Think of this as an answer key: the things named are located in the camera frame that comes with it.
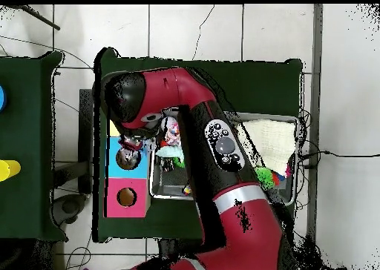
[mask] white cloth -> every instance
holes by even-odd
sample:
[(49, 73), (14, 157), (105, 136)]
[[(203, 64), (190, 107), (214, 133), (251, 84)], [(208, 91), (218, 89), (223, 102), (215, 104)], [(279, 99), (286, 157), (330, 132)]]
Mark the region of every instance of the white cloth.
[[(280, 175), (286, 176), (287, 163), (290, 156), (295, 152), (295, 124), (260, 119), (243, 122), (243, 126), (260, 154), (264, 165)], [(254, 149), (241, 124), (237, 126), (237, 137), (252, 166), (262, 165), (260, 157), (254, 154)]]

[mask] green object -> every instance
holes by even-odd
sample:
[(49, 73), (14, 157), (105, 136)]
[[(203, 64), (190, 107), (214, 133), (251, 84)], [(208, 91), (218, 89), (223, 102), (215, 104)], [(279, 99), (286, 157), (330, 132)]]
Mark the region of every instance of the green object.
[[(172, 66), (202, 68), (217, 81), (226, 97), (218, 97), (222, 109), (237, 112), (298, 116), (302, 63), (291, 59), (275, 62), (180, 61), (158, 58), (118, 58), (108, 48), (101, 58), (102, 75)], [(105, 182), (106, 118), (101, 114), (100, 179)], [(164, 237), (200, 239), (202, 230), (195, 204), (188, 200), (152, 198), (145, 218), (104, 218), (102, 187), (99, 194), (99, 240), (108, 237)]]
[(180, 158), (173, 158), (173, 163), (180, 168), (185, 168), (185, 161), (181, 162)]
[(183, 159), (182, 148), (178, 145), (165, 145), (161, 147), (157, 152), (156, 156), (162, 158), (180, 158)]
[(255, 172), (258, 176), (259, 182), (266, 190), (275, 187), (275, 182), (273, 182), (272, 178), (272, 171), (268, 168), (257, 167), (255, 168)]
[(61, 60), (60, 52), (38, 59), (0, 57), (0, 84), (8, 101), (0, 113), (0, 159), (22, 167), (0, 182), (0, 238), (66, 238), (50, 218), (51, 79)]

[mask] blue cup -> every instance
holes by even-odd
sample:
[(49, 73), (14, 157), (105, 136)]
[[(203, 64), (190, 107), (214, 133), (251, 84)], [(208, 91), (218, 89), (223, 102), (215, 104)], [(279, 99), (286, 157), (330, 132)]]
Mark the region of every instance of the blue cup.
[(0, 85), (0, 112), (4, 110), (7, 104), (7, 96), (5, 95), (4, 89)]

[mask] yellow object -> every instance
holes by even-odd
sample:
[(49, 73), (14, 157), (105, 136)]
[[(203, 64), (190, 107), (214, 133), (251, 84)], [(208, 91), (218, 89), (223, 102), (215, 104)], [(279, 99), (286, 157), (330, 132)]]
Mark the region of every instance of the yellow object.
[(14, 160), (0, 160), (0, 182), (15, 176), (21, 170), (20, 163)]
[(120, 136), (120, 133), (116, 129), (114, 122), (110, 120), (110, 137), (119, 137), (119, 136)]

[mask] yellow cup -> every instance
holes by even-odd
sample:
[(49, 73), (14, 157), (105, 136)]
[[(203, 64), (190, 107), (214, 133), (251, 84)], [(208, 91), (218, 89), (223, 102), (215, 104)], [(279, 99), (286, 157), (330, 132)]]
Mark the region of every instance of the yellow cup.
[(15, 176), (21, 170), (20, 163), (15, 160), (0, 160), (0, 182)]

